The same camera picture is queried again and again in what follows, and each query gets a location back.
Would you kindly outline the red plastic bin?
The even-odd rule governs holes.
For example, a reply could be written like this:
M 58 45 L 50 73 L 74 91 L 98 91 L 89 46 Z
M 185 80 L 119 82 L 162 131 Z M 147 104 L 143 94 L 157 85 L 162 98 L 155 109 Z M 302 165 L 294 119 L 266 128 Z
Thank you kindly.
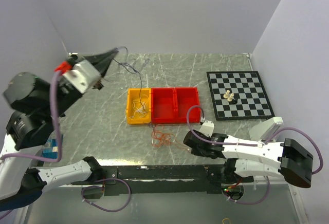
M 190 107 L 200 105 L 198 89 L 196 87 L 175 88 L 177 96 L 177 123 L 187 122 L 187 112 Z
M 151 119 L 153 124 L 175 124 L 177 121 L 174 88 L 151 89 Z

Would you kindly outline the yellow plastic bin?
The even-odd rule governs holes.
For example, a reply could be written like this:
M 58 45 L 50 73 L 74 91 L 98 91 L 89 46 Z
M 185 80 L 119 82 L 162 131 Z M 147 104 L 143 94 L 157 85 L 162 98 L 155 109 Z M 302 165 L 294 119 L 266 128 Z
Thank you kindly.
M 151 89 L 129 88 L 127 91 L 126 120 L 128 125 L 151 123 Z

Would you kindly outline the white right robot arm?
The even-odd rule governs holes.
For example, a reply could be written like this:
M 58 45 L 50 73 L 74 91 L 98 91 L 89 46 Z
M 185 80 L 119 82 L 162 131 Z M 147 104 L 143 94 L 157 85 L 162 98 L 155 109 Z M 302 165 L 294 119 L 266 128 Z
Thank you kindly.
M 234 160 L 235 164 L 224 170 L 230 182 L 241 177 L 267 176 L 283 177 L 287 183 L 300 188 L 311 187 L 313 156 L 294 139 L 264 144 L 218 133 L 207 137 L 192 130 L 183 143 L 196 156 Z

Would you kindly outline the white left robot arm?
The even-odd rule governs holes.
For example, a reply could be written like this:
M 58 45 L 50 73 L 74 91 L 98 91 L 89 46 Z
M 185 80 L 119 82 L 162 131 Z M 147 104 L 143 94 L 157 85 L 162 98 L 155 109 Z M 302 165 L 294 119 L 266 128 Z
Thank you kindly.
M 102 89 L 102 79 L 119 50 L 113 48 L 94 55 L 71 53 L 54 71 L 51 82 L 30 72 L 17 74 L 3 96 L 13 109 L 1 151 L 1 210 L 11 211 L 35 202 L 56 187 L 104 179 L 98 161 L 81 161 L 49 170 L 31 167 L 32 161 L 46 161 L 38 153 L 52 133 L 58 144 L 57 160 L 62 158 L 59 118 L 89 89 Z

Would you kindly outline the cream chess piece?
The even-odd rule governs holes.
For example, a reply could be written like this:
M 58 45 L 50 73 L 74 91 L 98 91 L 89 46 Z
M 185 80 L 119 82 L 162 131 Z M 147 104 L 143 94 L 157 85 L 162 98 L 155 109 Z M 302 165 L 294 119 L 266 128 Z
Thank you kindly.
M 226 92 L 223 95 L 224 99 L 228 99 L 229 96 L 230 96 L 230 90 L 226 90 Z

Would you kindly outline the cream chess pawn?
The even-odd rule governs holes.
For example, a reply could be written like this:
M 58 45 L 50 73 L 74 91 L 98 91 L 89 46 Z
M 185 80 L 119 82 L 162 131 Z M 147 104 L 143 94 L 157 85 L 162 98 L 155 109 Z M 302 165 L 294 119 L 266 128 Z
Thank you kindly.
M 231 102 L 233 101 L 233 99 L 234 99 L 234 93 L 231 93 L 227 100 L 228 102 Z

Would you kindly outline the white plastic stand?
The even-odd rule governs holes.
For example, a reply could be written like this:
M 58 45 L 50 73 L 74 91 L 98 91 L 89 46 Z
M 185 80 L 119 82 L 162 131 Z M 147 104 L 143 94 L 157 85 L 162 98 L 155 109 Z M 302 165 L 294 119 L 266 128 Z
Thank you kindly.
M 284 122 L 281 117 L 273 117 L 263 121 L 249 130 L 249 137 L 252 141 L 265 141 L 271 137 Z

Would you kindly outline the blue white block stack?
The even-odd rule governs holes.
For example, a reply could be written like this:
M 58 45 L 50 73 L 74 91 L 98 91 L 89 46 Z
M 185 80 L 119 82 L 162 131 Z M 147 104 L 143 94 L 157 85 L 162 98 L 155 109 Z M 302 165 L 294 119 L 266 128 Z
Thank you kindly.
M 58 152 L 59 149 L 56 138 L 48 138 L 42 148 L 42 157 L 57 160 Z

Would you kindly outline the black white chessboard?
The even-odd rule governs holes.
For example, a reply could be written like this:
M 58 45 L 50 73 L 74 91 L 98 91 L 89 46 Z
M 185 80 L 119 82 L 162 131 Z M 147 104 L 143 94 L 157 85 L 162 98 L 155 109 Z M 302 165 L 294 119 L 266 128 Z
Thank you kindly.
M 217 121 L 270 119 L 275 116 L 257 71 L 208 71 L 206 74 Z M 237 104 L 230 104 L 224 99 L 226 90 L 234 93 Z

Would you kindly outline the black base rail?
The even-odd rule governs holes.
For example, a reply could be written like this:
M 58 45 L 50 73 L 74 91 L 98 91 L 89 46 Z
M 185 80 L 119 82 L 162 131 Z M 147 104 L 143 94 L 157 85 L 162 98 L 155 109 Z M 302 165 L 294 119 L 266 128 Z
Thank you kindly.
M 222 186 L 252 183 L 224 164 L 103 166 L 101 179 L 124 180 L 133 194 L 206 192 L 221 194 Z

